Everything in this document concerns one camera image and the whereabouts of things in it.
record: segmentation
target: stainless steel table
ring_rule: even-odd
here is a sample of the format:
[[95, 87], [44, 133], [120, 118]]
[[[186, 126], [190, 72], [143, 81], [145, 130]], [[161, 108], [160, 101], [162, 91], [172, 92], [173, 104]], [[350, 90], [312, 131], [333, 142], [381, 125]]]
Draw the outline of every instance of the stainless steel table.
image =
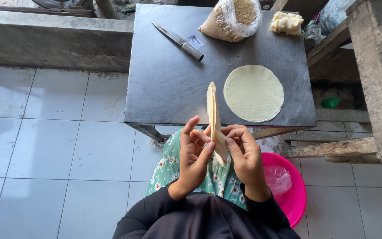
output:
[[[222, 125], [275, 128], [263, 137], [316, 126], [315, 106], [302, 36], [270, 30], [275, 12], [262, 11], [257, 33], [240, 42], [226, 42], [200, 33], [197, 28], [212, 8], [137, 4], [124, 122], [162, 141], [154, 125], [185, 125], [195, 115], [209, 123], [206, 92], [217, 88]], [[183, 38], [196, 35], [204, 43], [198, 62], [151, 24], [161, 24]], [[270, 121], [247, 122], [227, 106], [223, 86], [237, 67], [262, 65], [272, 70], [284, 87], [284, 106]]]

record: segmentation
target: fingernail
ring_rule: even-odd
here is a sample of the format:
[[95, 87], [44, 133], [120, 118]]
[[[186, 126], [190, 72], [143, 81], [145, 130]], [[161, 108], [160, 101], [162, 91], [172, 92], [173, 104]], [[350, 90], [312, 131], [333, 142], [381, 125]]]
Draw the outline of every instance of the fingernail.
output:
[[207, 147], [209, 147], [209, 149], [215, 149], [215, 147], [216, 147], [216, 143], [215, 142], [213, 142], [213, 141], [210, 141], [209, 142], [209, 144], [207, 144]]
[[226, 145], [228, 146], [231, 146], [232, 143], [234, 143], [234, 140], [232, 138], [227, 138], [225, 141], [226, 141]]

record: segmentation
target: metal knife handle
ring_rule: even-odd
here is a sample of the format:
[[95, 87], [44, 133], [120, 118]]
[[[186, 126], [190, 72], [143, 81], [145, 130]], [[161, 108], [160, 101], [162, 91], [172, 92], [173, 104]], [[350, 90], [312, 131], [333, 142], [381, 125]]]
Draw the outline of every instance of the metal knife handle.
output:
[[190, 54], [192, 57], [194, 57], [195, 59], [197, 59], [198, 61], [201, 61], [203, 60], [203, 57], [204, 55], [201, 54], [201, 52], [197, 51], [193, 46], [191, 46], [191, 44], [189, 44], [188, 42], [185, 42], [183, 45], [182, 45], [182, 49], [187, 52], [188, 54]]

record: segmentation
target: concrete ledge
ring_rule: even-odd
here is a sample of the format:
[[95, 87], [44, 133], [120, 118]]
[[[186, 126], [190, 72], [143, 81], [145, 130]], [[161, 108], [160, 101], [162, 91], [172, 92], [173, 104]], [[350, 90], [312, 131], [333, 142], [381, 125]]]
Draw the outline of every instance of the concrete ledge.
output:
[[133, 21], [0, 11], [0, 66], [128, 72]]

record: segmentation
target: knife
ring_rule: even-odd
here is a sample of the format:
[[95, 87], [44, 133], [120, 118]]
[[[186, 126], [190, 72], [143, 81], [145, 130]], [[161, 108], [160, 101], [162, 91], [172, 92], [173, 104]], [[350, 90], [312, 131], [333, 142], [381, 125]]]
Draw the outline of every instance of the knife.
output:
[[155, 22], [151, 22], [153, 25], [155, 25], [162, 33], [170, 37], [172, 40], [174, 40], [176, 43], [179, 44], [179, 46], [182, 47], [182, 49], [190, 54], [192, 57], [197, 59], [198, 61], [203, 60], [204, 55], [201, 54], [201, 52], [197, 51], [191, 44], [187, 42], [187, 40], [183, 39], [182, 37], [176, 35], [175, 33], [171, 32], [170, 30], [162, 27], [160, 24], [157, 24]]

